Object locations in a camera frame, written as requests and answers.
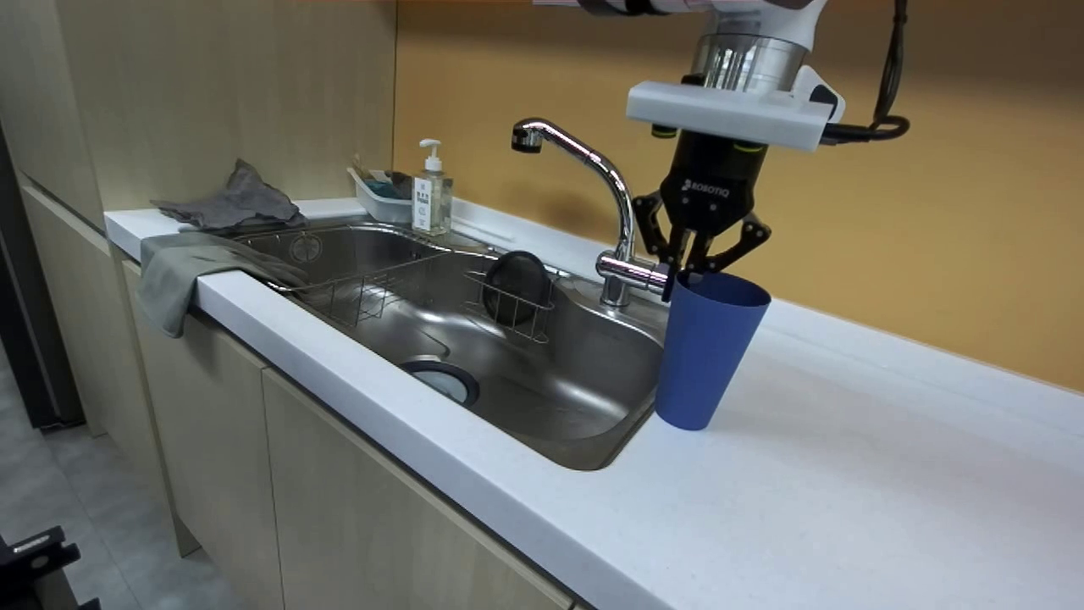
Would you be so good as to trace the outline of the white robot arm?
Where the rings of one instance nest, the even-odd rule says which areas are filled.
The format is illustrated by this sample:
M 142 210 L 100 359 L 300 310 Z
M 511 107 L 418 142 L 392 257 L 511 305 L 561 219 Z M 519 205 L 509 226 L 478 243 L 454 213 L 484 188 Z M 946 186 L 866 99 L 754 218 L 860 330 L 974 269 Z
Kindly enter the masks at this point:
M 768 146 L 816 148 L 842 99 L 807 65 L 825 0 L 534 0 L 595 16 L 706 12 L 680 82 L 638 82 L 628 115 L 676 137 L 665 184 L 634 196 L 622 177 L 553 121 L 514 126 L 519 148 L 555 142 L 595 169 L 619 213 L 616 243 L 595 257 L 606 301 L 628 289 L 672 294 L 680 271 L 723 271 L 768 242 L 752 213 Z

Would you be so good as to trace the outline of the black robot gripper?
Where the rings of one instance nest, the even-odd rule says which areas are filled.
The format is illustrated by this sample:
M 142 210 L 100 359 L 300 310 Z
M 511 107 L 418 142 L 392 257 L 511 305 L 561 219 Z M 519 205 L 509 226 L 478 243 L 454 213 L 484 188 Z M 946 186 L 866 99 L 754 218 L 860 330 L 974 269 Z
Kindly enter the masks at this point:
M 634 200 L 639 242 L 665 265 L 665 299 L 674 294 L 676 243 L 665 234 L 660 210 L 668 210 L 674 230 L 699 234 L 688 253 L 690 271 L 726 271 L 772 238 L 772 226 L 752 213 L 762 161 L 765 148 L 760 142 L 702 132 L 676 140 L 660 196 L 645 192 Z M 711 253 L 706 238 L 718 238 L 738 219 L 738 242 Z

